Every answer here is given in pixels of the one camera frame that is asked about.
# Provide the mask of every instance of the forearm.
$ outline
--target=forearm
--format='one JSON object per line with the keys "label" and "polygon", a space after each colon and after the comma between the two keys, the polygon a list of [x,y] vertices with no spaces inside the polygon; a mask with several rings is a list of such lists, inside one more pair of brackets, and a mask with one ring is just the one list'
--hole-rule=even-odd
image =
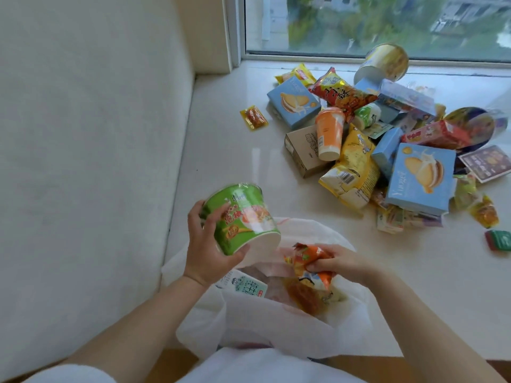
{"label": "forearm", "polygon": [[143,381],[205,290],[190,278],[177,279],[97,335],[65,363],[96,367],[117,383]]}
{"label": "forearm", "polygon": [[505,383],[399,277],[378,274],[369,288],[406,361],[424,382]]}

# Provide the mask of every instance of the red box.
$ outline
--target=red box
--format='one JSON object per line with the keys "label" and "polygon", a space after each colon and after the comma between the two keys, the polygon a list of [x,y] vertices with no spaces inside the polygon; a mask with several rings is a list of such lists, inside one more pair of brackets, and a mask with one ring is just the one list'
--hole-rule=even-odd
{"label": "red box", "polygon": [[459,149],[471,143],[470,136],[465,130],[443,119],[404,134],[401,141],[443,149]]}

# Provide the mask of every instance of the white sleeve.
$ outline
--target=white sleeve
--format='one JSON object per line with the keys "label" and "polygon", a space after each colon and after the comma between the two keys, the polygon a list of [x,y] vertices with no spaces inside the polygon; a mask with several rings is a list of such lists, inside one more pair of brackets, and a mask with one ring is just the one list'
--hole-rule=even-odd
{"label": "white sleeve", "polygon": [[36,373],[25,383],[116,383],[107,373],[89,366],[64,364]]}

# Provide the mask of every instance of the person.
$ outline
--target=person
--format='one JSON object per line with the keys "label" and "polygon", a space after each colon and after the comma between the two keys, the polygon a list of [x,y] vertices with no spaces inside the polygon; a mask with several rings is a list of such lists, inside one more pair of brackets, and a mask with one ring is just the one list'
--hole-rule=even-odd
{"label": "person", "polygon": [[[28,383],[139,383],[156,363],[166,342],[204,292],[239,264],[247,248],[233,256],[217,250],[216,222],[229,206],[217,209],[201,227],[197,202],[188,214],[190,244],[184,274],[150,300],[97,335],[57,367],[32,376]],[[406,361],[421,381],[431,383],[505,383],[490,365],[429,309],[396,274],[363,255],[337,245],[319,245],[334,255],[308,266],[360,283],[374,294]],[[361,380],[277,349],[222,348],[180,383],[292,381],[318,379],[337,383]]]}

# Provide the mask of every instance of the brown cardboard box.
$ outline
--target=brown cardboard box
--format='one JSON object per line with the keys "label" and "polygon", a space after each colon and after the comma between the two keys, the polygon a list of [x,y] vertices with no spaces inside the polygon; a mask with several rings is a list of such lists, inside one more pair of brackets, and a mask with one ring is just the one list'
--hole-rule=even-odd
{"label": "brown cardboard box", "polygon": [[323,161],[318,157],[316,125],[307,126],[286,134],[286,149],[293,156],[300,174],[305,179],[322,172],[333,165],[333,161]]}

